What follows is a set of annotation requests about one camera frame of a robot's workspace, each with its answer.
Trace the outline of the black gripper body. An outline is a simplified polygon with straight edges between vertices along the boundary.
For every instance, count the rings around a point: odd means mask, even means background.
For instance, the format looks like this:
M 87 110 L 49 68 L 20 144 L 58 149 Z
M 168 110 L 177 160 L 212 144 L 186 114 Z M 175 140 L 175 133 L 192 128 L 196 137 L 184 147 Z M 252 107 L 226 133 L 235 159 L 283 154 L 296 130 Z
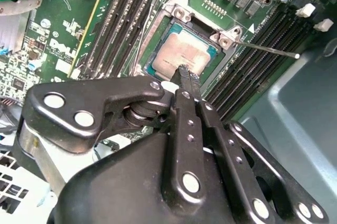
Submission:
M 168 141 L 145 137 L 78 172 L 58 198 L 57 223 L 249 223 L 207 152 L 206 201 L 193 214 L 173 212 L 161 190 Z

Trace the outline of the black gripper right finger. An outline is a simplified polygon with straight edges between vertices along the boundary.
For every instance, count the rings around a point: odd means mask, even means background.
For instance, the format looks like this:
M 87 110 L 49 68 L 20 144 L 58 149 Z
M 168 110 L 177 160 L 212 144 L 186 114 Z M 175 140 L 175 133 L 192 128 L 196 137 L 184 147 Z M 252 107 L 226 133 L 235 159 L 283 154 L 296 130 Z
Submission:
M 329 223 L 327 212 L 240 123 L 223 124 L 201 99 L 199 77 L 189 72 L 203 138 L 213 150 L 236 223 Z

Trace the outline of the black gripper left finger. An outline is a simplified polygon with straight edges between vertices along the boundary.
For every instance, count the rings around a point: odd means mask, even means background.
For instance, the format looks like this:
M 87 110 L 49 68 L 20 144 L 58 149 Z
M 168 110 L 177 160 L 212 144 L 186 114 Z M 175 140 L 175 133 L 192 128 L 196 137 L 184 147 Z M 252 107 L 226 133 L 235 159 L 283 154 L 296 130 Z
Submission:
M 94 147 L 117 134 L 165 126 L 177 90 L 197 101 L 191 72 L 181 65 L 169 81 L 151 76 L 43 83 L 31 87 L 21 114 L 21 150 L 60 194 L 93 164 Z

